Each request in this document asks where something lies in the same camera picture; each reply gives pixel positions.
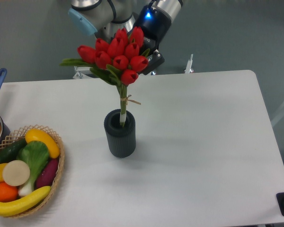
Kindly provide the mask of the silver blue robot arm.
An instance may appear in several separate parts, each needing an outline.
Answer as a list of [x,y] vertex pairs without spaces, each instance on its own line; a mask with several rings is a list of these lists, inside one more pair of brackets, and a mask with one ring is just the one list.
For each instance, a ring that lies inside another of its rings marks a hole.
[[144,33],[143,49],[150,49],[149,65],[143,71],[147,75],[165,61],[159,44],[184,4],[184,0],[151,0],[136,14],[132,0],[73,0],[68,15],[83,34],[107,42],[118,29],[131,33],[135,26],[140,27]]

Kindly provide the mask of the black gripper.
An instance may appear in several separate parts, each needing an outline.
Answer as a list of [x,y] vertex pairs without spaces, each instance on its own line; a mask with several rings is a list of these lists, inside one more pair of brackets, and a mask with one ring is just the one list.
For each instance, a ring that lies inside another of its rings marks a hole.
[[163,55],[157,49],[171,26],[171,19],[161,10],[145,5],[133,26],[140,27],[144,34],[140,54],[146,49],[152,54],[148,66],[142,71],[143,75],[147,75],[165,62]]

